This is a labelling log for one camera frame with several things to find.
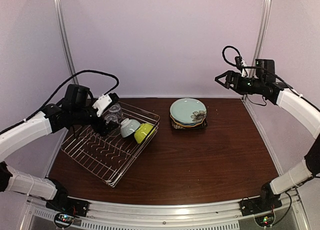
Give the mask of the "lime green bowl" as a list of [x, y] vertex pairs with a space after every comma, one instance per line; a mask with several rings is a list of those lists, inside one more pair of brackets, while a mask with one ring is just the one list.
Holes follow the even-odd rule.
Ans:
[[142, 141], [147, 137], [147, 135], [152, 134], [154, 130], [154, 125], [149, 123], [142, 123], [134, 133], [134, 138], [136, 142], [138, 144], [142, 143]]

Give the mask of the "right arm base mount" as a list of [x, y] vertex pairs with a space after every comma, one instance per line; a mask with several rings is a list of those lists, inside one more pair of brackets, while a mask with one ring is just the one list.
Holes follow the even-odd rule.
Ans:
[[282, 202], [278, 198], [269, 201], [264, 200], [262, 197], [254, 197], [251, 199], [245, 197], [239, 202], [240, 211], [243, 217], [269, 212], [276, 208], [280, 208], [281, 206]]

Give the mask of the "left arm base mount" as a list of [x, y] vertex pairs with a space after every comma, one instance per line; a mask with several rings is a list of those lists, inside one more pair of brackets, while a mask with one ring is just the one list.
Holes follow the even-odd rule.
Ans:
[[58, 203], [56, 200], [45, 200], [46, 207], [73, 217], [86, 217], [89, 202], [67, 197], [66, 202]]

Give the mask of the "pale striped bowl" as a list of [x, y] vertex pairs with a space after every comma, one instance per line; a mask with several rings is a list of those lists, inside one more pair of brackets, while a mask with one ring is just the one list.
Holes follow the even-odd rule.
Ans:
[[121, 136], [123, 138], [130, 136], [132, 133], [134, 133], [140, 127], [140, 125], [141, 125], [141, 123], [138, 120], [125, 118], [120, 123]]

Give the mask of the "blue dotted scalloped plate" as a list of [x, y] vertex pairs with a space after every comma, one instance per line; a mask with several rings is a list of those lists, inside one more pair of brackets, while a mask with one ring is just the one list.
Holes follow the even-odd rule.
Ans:
[[175, 119], [171, 114], [169, 116], [170, 116], [171, 120], [173, 120], [173, 122], [176, 123], [177, 125], [182, 126], [182, 127], [188, 127], [188, 128], [201, 125], [204, 122], [204, 120], [206, 119], [205, 114], [193, 114], [190, 116], [191, 123], [183, 123], [183, 122], [180, 122], [177, 119]]

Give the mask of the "yellow dotted scalloped plate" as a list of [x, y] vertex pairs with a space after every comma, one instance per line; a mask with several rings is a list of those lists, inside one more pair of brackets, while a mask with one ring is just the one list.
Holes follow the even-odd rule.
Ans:
[[180, 125], [180, 126], [189, 127], [189, 126], [196, 126], [196, 125], [201, 124], [204, 120], [206, 120], [206, 118], [204, 118], [202, 121], [200, 121], [200, 122], [198, 122], [198, 123], [195, 123], [195, 124], [183, 124], [183, 123], [180, 123], [179, 121], [177, 121], [177, 120], [174, 119], [174, 118], [170, 118], [170, 120], [173, 120], [175, 123], [177, 123], [177, 124]]

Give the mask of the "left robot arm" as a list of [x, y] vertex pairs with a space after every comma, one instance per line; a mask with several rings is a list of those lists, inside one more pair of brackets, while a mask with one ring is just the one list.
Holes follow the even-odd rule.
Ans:
[[95, 133], [106, 136], [118, 127], [115, 121], [107, 122], [103, 113], [117, 104], [116, 93], [94, 99], [88, 87], [70, 84], [64, 98], [57, 104], [46, 104], [33, 117], [0, 134], [0, 190], [32, 195], [48, 201], [61, 212], [72, 208], [66, 188], [56, 180], [39, 178], [19, 172], [8, 166], [5, 158], [41, 137], [71, 129], [91, 126]]

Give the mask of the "black floral square plate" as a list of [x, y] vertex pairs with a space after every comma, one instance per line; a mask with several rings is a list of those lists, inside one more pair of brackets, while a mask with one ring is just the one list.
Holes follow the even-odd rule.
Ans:
[[171, 127], [175, 130], [196, 130], [196, 129], [204, 129], [208, 126], [208, 123], [206, 120], [204, 120], [201, 124], [196, 126], [189, 126], [189, 127], [183, 127], [175, 123], [173, 120], [170, 121]]

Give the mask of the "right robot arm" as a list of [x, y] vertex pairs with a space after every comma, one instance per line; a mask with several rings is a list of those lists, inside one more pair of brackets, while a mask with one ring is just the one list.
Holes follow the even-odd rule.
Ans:
[[303, 159], [287, 172], [264, 184], [256, 200], [259, 210], [268, 210], [282, 193], [320, 175], [320, 111], [276, 74], [272, 59], [256, 59], [254, 66], [244, 66], [241, 56], [233, 67], [215, 77], [215, 82], [240, 95], [260, 95], [295, 118], [314, 138]]

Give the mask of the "light teal floral plate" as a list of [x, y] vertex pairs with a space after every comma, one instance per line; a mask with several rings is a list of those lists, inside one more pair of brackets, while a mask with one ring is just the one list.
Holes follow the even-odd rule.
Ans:
[[207, 115], [206, 106], [194, 98], [178, 99], [170, 106], [169, 110], [175, 119], [183, 123], [191, 123], [191, 115], [193, 114]]

